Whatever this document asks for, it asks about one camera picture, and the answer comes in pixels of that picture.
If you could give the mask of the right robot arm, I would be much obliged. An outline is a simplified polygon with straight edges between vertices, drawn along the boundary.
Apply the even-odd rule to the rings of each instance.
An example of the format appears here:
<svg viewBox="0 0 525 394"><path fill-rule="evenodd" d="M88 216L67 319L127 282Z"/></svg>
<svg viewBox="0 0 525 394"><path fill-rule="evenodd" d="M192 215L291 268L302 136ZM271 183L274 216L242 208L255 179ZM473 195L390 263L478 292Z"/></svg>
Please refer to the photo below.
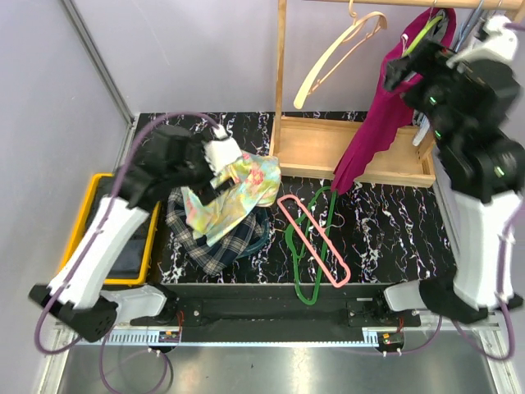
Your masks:
<svg viewBox="0 0 525 394"><path fill-rule="evenodd" d="M373 318L387 326L402 311L425 309L470 324L493 310L519 309L524 300L512 287L509 250L524 197L524 149L500 126L521 85L499 55L455 53L429 40L387 64L385 88L410 74L420 79L403 100L431 123L459 209L459 256L451 273L387 287L372 305Z"/></svg>

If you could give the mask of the plaid navy skirt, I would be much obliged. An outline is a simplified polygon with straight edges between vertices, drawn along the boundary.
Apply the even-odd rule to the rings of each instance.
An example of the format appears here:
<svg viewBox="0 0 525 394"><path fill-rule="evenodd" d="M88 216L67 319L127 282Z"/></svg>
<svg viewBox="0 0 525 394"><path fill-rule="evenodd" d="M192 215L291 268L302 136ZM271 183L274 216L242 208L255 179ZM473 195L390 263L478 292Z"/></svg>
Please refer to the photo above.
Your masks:
<svg viewBox="0 0 525 394"><path fill-rule="evenodd" d="M186 223L182 192L174 189L167 201L166 217L171 243L180 246L206 274L216 276L239 259L238 256L248 246L256 228L254 214L257 208L219 241L208 245L206 236L194 238L193 229Z"/></svg>

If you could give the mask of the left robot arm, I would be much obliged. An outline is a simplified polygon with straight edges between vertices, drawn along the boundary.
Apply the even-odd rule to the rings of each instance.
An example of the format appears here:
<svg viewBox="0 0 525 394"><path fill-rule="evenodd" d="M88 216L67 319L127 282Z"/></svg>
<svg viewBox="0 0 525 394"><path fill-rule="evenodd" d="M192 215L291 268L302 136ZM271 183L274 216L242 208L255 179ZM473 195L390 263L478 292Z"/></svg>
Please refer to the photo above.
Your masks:
<svg viewBox="0 0 525 394"><path fill-rule="evenodd" d="M51 314L88 342L137 318L171 323L177 314L176 294L164 286L106 291L104 282L128 241L172 189L187 186L208 205L233 185L223 181L213 186L212 180L241 156L223 126L197 134L166 124L146 126L69 261L50 283L34 285L29 298L43 316Z"/></svg>

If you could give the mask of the neon yellow hanger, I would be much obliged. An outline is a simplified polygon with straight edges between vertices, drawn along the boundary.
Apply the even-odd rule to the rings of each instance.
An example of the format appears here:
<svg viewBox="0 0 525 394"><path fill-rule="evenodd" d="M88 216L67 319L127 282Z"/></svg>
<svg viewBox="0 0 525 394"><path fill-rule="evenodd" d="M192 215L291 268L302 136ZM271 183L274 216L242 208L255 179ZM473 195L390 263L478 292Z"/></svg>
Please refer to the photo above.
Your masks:
<svg viewBox="0 0 525 394"><path fill-rule="evenodd" d="M435 27L438 26L438 24L444 19L444 16L445 13L443 11L439 11L434 16L430 16L427 23L414 36L411 42L409 42L409 36L403 33L400 37L403 49L401 57L407 57L418 46L419 42L422 41Z"/></svg>

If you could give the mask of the magenta pleated skirt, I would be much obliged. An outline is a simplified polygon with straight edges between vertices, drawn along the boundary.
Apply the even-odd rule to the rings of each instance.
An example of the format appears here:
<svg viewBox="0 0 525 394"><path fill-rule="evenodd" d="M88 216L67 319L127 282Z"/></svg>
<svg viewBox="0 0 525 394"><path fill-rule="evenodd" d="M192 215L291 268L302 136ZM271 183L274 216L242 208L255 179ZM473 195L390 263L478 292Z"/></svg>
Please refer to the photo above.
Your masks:
<svg viewBox="0 0 525 394"><path fill-rule="evenodd" d="M445 16L441 22L443 29L436 34L436 38L442 45L450 46L457 25L456 12L452 8L429 8L417 16L403 32L409 36L409 42L427 23L428 18L439 11L443 11ZM400 58L402 52L400 40L384 56L372 105L334 170L335 178L331 183L331 190L340 195L348 192L354 180L364 174L366 166L373 160L376 153L387 151L390 148L397 130L412 122L413 109L405 105L400 95L411 89L421 80L421 77L414 76L402 82L393 92L383 88L386 64Z"/></svg>

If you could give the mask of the floral pastel skirt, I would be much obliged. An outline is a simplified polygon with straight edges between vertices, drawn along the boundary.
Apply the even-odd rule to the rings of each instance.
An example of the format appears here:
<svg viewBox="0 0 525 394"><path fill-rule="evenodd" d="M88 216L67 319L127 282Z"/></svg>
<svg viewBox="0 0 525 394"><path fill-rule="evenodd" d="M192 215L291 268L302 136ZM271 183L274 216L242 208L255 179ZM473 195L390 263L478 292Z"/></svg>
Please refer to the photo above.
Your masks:
<svg viewBox="0 0 525 394"><path fill-rule="evenodd" d="M181 189L185 222L193 230L193 238L205 237L209 246L233 230L255 208L274 204L281 184L279 160L244 152L212 180L212 186L218 188L227 182L231 187L207 205L190 188Z"/></svg>

